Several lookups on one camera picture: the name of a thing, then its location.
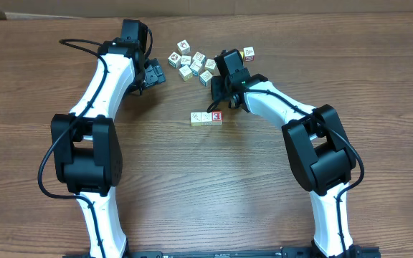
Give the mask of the red E block front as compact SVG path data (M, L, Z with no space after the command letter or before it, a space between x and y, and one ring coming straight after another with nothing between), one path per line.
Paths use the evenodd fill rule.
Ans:
M221 125L223 123L222 111L212 111L212 125Z

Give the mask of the yellow top picture block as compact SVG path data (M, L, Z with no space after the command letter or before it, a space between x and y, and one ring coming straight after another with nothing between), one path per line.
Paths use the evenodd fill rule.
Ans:
M201 112L201 124L202 125L211 125L212 124L212 114L208 112Z

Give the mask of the plain wooden picture block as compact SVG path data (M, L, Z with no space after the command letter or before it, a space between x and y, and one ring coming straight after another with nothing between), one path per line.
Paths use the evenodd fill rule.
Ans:
M192 112L192 113L190 113L190 123L191 123L191 126L202 125L201 112Z

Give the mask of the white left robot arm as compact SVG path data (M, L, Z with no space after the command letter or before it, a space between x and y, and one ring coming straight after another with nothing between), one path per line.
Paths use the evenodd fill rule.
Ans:
M150 59L153 36L141 21L123 21L119 37L98 44L95 74L80 101L68 114L51 122L52 145L43 171L54 158L66 199L80 205L90 238L86 257L129 257L128 239L120 225L116 187L123 156L115 130L115 115L124 97L165 82L157 59Z

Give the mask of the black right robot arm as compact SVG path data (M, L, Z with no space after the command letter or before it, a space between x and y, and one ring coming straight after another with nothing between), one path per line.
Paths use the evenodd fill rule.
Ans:
M313 107L285 95L261 74L251 75L237 49L214 58L219 75L211 84L212 104L227 101L281 129L290 169L310 194L315 222L313 248L320 257L350 257L346 194L351 172L364 165L330 105Z

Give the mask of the far left cluster block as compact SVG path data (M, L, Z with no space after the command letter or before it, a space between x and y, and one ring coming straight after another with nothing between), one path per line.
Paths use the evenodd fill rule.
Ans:
M168 57L168 63L172 67L178 68L181 65L181 55L177 54L176 52L171 53Z

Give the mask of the yellow G letter block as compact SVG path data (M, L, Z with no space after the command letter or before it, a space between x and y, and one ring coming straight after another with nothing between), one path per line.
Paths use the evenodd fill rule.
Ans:
M184 82L193 77L193 72L187 65L179 69L179 74Z

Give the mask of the small rear centre block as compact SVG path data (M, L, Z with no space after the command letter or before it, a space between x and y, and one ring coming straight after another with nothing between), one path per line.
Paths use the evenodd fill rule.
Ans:
M181 67L190 66L191 63L192 63L192 57L191 56L189 56L189 55L182 55L181 56L181 62L180 62Z

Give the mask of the blue edged centre block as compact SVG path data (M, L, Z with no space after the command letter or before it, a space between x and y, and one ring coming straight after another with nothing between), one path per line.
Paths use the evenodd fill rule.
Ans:
M199 61L193 61L191 65L189 66L193 76L199 76L199 73L203 69L203 64Z

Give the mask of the blue edged block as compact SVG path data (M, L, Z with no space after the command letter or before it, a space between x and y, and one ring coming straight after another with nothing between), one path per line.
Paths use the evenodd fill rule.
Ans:
M189 66L193 76L199 76L199 73L203 69L203 64L199 61L193 61L191 65Z
M201 52L196 52L193 55L193 60L195 62L200 62L200 63L204 64L206 62L207 58L206 58L205 54L202 54Z

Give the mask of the far rear cluster block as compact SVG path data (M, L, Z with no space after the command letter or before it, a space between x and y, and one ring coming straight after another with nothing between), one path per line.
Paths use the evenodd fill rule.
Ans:
M190 45L186 40L178 42L177 47L181 55L187 55L191 51Z

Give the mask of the blue edged rear block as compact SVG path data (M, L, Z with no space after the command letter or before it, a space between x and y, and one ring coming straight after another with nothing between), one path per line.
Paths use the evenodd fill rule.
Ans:
M193 55L193 60L195 62L200 62L200 63L204 64L206 62L207 58L206 58L205 54L202 54L201 52L196 52Z

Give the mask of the red number 3 block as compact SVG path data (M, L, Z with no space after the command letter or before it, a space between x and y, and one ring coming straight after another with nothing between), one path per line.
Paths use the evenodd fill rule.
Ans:
M245 47L244 52L244 61L252 62L255 59L255 51L253 47Z

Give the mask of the brown cardboard backdrop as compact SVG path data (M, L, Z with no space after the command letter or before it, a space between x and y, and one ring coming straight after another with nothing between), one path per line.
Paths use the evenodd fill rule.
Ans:
M413 11L413 0L0 0L0 19L15 14L103 18L404 11Z

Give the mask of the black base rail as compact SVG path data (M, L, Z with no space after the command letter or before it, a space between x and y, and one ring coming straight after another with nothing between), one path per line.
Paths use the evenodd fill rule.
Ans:
M89 254L65 255L68 258L90 258ZM315 247L283 247L277 250L252 250L238 252L129 252L125 251L123 257L127 258L311 258L324 257ZM380 258L378 247L352 246L345 257L352 258Z

